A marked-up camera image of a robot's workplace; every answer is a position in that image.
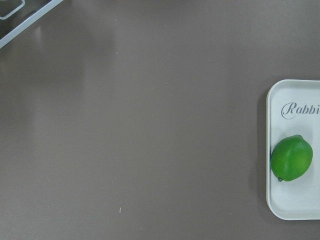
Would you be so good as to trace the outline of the white rabbit serving tray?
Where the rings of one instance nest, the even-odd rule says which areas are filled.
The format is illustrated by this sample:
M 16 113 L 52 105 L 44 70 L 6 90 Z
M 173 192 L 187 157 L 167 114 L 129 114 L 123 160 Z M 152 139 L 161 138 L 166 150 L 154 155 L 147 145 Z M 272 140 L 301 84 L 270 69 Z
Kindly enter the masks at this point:
M 313 150 L 309 169 L 293 181 L 279 181 L 270 167 L 276 144 L 300 135 Z M 284 79 L 266 97 L 266 202 L 283 220 L 320 218 L 320 82 Z

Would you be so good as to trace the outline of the green lime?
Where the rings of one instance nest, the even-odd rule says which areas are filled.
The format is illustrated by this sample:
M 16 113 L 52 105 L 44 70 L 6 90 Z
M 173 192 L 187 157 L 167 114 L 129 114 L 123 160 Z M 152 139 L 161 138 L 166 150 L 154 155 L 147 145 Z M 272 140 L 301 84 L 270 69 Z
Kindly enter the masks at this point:
M 312 160 L 311 145 L 296 134 L 275 145 L 270 156 L 270 169 L 279 182 L 291 182 L 307 172 Z

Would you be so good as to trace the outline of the white metal base plate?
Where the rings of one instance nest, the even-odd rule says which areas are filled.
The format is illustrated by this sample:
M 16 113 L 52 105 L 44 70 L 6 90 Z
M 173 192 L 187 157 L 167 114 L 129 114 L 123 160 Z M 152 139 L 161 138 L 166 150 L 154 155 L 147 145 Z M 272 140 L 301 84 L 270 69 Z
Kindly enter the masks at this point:
M 0 2 L 0 47 L 3 48 L 62 0 L 2 0 Z

